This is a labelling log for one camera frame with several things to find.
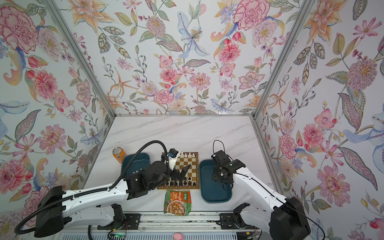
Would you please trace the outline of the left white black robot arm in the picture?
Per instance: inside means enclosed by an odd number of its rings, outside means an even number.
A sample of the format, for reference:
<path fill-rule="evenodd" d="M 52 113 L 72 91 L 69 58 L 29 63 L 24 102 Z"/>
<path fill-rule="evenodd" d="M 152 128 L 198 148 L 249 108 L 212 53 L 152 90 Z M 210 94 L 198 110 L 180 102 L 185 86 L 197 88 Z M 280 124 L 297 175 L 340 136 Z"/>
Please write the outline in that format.
<path fill-rule="evenodd" d="M 144 169 L 132 170 L 131 165 L 136 158 L 153 144 L 163 148 L 161 159 Z M 118 229 L 127 223 L 121 206 L 123 201 L 145 196 L 169 179 L 184 181 L 191 166 L 176 170 L 181 155 L 176 149 L 168 150 L 159 140 L 150 141 L 132 156 L 112 184 L 79 191 L 65 192 L 62 187 L 49 190 L 38 208 L 21 220 L 14 232 L 16 235 L 33 232 L 36 238 L 43 238 L 76 225 Z"/>

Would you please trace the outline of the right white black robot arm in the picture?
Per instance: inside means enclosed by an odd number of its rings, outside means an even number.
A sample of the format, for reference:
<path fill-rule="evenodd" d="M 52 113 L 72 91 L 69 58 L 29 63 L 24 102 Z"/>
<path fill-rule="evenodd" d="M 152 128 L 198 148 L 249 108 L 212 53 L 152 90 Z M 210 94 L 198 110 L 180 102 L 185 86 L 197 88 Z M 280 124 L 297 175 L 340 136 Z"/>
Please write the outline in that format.
<path fill-rule="evenodd" d="M 213 153 L 211 158 L 216 165 L 214 181 L 241 187 L 258 203 L 256 207 L 242 203 L 231 214 L 221 214 L 223 228 L 236 227 L 242 230 L 255 227 L 262 232 L 269 232 L 274 240 L 304 240 L 312 233 L 310 224 L 314 224 L 321 231 L 321 236 L 326 236 L 323 228 L 306 216 L 298 199 L 288 199 L 274 191 L 243 162 L 233 160 L 222 150 Z"/>

